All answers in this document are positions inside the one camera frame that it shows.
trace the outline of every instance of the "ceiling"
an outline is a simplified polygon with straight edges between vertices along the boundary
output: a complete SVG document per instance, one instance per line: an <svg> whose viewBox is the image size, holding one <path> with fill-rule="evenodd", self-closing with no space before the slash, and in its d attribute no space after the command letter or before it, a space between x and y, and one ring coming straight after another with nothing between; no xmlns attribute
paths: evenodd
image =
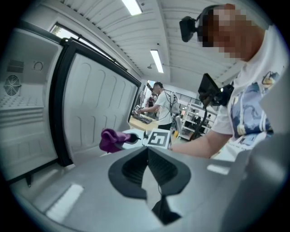
<svg viewBox="0 0 290 232"><path fill-rule="evenodd" d="M109 37L134 63L141 78L197 92L204 73L221 86L237 74L241 63L202 48L196 36L184 43L179 21L225 0L137 0L142 14L131 16L121 0L60 0ZM164 73L158 73L150 50L158 49Z"/></svg>

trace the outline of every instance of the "vent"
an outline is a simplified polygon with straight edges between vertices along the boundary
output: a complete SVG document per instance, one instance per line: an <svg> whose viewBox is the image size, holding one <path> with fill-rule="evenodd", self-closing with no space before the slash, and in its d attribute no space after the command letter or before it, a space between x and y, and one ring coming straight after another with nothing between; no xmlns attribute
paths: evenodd
<svg viewBox="0 0 290 232"><path fill-rule="evenodd" d="M15 75L9 76L5 81L4 89L9 96L15 95L20 87L20 81Z"/></svg>
<svg viewBox="0 0 290 232"><path fill-rule="evenodd" d="M12 73L23 73L24 62L18 60L10 60L7 71Z"/></svg>

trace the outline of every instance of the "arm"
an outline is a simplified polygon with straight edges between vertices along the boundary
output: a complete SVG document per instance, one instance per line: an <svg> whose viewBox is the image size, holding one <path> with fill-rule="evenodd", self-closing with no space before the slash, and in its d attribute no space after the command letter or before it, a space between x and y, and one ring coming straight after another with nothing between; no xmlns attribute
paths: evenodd
<svg viewBox="0 0 290 232"><path fill-rule="evenodd" d="M139 109L138 112L139 113L144 113L144 112L156 112L156 110L159 108L159 105L154 105L152 107L149 108L143 108L143 109Z"/></svg>
<svg viewBox="0 0 290 232"><path fill-rule="evenodd" d="M173 145L172 151L197 157L210 158L227 143L231 136L232 135L224 135L211 130L205 136L199 137L191 142Z"/></svg>

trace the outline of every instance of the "white shirt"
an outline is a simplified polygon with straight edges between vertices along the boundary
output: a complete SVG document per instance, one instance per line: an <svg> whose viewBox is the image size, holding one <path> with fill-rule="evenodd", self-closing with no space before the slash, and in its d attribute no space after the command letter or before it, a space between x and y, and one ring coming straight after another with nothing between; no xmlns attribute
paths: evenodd
<svg viewBox="0 0 290 232"><path fill-rule="evenodd" d="M170 113L170 95L162 91L158 96L155 105L159 105L159 125L167 125L172 123L172 117Z"/></svg>
<svg viewBox="0 0 290 232"><path fill-rule="evenodd" d="M275 26L265 32L257 54L241 69L227 107L221 106L212 130L233 135L218 156L234 161L242 150L252 149L273 135L260 100L278 81L289 64L288 48Z"/></svg>

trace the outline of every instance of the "table surface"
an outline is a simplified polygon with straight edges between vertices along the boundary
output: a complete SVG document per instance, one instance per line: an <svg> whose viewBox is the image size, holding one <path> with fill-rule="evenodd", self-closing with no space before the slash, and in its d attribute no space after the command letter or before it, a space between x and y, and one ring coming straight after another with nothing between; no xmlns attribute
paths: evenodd
<svg viewBox="0 0 290 232"><path fill-rule="evenodd" d="M139 130L142 130L142 131L151 131L153 128L158 128L158 121L153 120L151 123L146 124L146 123L143 123L143 122L133 118L132 116L130 118L129 124L137 129L139 129Z"/></svg>

